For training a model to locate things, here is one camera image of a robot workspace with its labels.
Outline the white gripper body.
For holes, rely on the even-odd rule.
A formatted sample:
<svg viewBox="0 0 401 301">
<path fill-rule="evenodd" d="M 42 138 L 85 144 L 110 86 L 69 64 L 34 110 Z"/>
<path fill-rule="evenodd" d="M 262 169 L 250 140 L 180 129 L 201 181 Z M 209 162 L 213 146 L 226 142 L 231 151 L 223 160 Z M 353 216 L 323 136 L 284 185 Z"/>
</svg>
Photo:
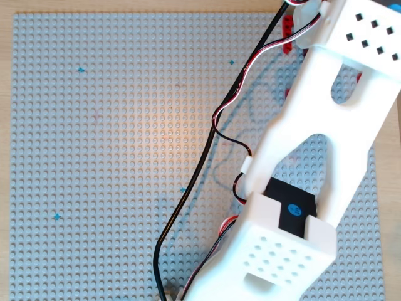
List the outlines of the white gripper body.
<svg viewBox="0 0 401 301">
<path fill-rule="evenodd" d="M 307 25 L 313 18 L 320 13 L 320 18 L 301 37 L 296 38 L 296 45 L 299 48 L 310 48 L 319 46 L 324 48 L 324 35 L 327 21 L 328 1 L 312 0 L 295 8 L 295 31 Z"/>
</svg>

